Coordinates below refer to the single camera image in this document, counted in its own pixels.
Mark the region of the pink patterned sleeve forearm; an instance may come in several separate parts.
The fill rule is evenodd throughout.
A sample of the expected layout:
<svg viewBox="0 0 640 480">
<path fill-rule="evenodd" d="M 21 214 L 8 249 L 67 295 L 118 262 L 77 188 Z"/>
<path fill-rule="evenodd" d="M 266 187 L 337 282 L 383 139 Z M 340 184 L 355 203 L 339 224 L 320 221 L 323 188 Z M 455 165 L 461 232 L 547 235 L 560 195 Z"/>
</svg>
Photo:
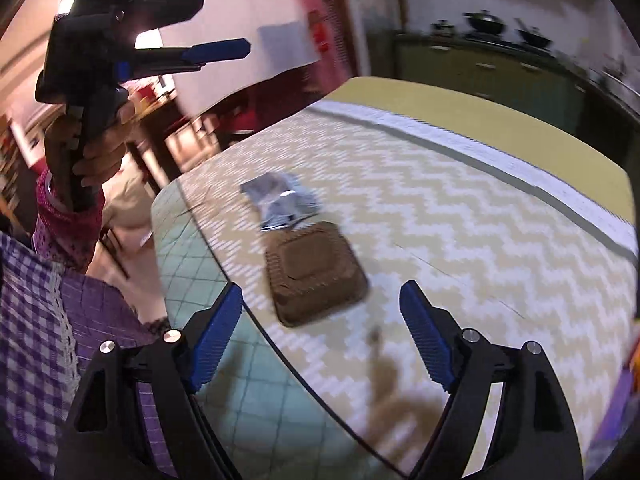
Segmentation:
<svg viewBox="0 0 640 480">
<path fill-rule="evenodd" d="M 85 274 L 91 263 L 102 229 L 103 191 L 84 212 L 67 211 L 53 191 L 52 174 L 44 170 L 37 179 L 38 217 L 32 234 L 37 255 Z"/>
</svg>

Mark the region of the left hand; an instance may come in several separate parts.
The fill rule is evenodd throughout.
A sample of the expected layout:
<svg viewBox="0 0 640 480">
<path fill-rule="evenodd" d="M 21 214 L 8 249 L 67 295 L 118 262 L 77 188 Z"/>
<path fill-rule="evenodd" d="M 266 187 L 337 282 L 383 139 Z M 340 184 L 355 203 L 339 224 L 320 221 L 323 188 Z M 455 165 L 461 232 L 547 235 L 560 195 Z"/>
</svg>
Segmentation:
<svg viewBox="0 0 640 480">
<path fill-rule="evenodd" d="M 80 177 L 82 186 L 102 185 L 116 174 L 126 153 L 126 142 L 134 128 L 136 110 L 127 101 L 119 107 L 110 128 L 79 147 L 80 121 L 66 114 L 58 116 L 44 134 L 46 162 L 52 188 L 58 196 L 70 194 L 70 178 Z"/>
</svg>

